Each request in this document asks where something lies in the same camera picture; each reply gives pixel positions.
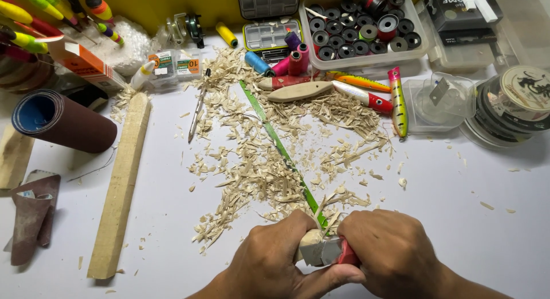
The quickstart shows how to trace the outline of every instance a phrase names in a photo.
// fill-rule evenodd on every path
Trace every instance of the glue bottle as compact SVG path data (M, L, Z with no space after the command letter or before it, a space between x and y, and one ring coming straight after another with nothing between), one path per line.
M145 80L148 79L149 75L153 71L153 68L155 68L155 61L150 61L147 64L141 66L136 74L134 74L134 77L132 77L132 80L130 81L130 86L136 91L141 89L143 83L145 82Z

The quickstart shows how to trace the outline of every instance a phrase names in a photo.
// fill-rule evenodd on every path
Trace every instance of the white work surface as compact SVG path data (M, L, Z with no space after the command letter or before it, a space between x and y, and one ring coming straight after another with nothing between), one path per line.
M224 46L223 40L209 34L205 41L204 56L214 58L212 45ZM427 57L401 65L402 82L407 79L424 79L431 75ZM470 75L472 80L486 79L495 74L492 67ZM234 86L242 100L246 100L238 85ZM26 267L12 267L10 253L0 252L0 289L2 298L183 298L205 286L231 261L245 237L256 225L266 225L255 212L269 211L266 203L251 202L241 210L241 217L231 225L217 242L199 254L204 244L191 243L196 234L193 226L199 218L213 213L221 197L222 188L214 185L225 181L222 175L212 176L201 182L186 168L194 160L194 153L201 151L208 142L217 151L221 145L235 148L236 142L225 137L229 128L215 124L210 133L211 141L195 139L187 143L187 133L196 106L197 90L189 87L186 92L153 94L153 111L149 119L145 144L141 155L137 183L134 190L127 231L118 267L125 274L116 274L105 281L86 278L86 272L99 226L103 203L111 177L113 163L78 180L67 180L103 166L112 154L109 149L102 154L86 154L44 141L36 141L27 173L42 169L61 174L62 183L53 223L51 244L37 248ZM110 108L102 110L108 115ZM191 115L180 118L179 115ZM319 153L338 145L338 138L355 143L359 136L353 131L334 126L330 138L322 138L320 122L311 116L303 118L310 123L313 132L307 134L304 149L321 147ZM544 298L550 294L548 268L550 254L550 152L548 134L536 137L519 148L492 152L478 147L466 139L456 128L448 133L411 135L404 143L393 139L394 158L388 153L376 152L377 160L369 155L352 163L353 170L339 174L325 190L312 191L320 201L345 181L348 190L365 198L369 193L373 202L368 208L355 206L356 210L373 210L376 204L382 209L394 210L418 218L430 237L438 258L467 279L495 288L516 298ZM313 159L316 164L319 154ZM230 163L236 162L230 153ZM401 175L396 173L404 162ZM206 157L205 163L218 162ZM379 181L368 175L358 176L355 166L383 176ZM510 168L522 169L509 172ZM311 169L299 166L305 181L316 177ZM408 180L406 191L398 185L400 177ZM358 182L365 178L368 187ZM196 185L191 193L189 187ZM491 211L480 201L495 207ZM506 208L517 212L510 214ZM11 199L0 198L0 244L3 248L13 233L15 207ZM82 269L78 269L79 256L84 257ZM304 272L311 268L302 262L298 267ZM106 290L116 293L105 295ZM374 298L361 285L347 285L331 292L331 298Z

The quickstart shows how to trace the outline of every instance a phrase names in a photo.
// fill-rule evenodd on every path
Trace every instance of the red knife handle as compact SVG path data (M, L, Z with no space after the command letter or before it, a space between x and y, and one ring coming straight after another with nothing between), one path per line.
M340 255L340 257L338 257L338 264L361 264L361 261L359 260L351 246L349 246L347 240L344 237L340 237L340 239L342 239L342 254Z

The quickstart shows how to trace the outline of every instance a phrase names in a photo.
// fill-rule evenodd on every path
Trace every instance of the hand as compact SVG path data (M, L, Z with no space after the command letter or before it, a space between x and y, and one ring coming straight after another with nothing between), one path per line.
M277 224L254 227L219 276L229 297L321 298L344 284L365 282L365 275L353 265L332 265L307 275L294 266L300 240L316 227L300 210Z
M394 211L353 211L338 226L361 260L375 296L438 298L448 270L436 258L430 239L415 218Z

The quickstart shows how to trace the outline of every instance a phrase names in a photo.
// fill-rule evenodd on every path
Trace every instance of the yellow wall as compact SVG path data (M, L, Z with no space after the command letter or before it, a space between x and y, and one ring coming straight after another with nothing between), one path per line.
M27 11L38 17L56 23L49 14L32 6L27 0L16 0L24 5ZM217 21L225 24L239 24L246 22L240 15L238 0L105 0L113 10L113 14L120 14L141 24L149 34L155 34L159 24L166 23L167 17L176 13L201 14L199 19L203 27L213 27Z

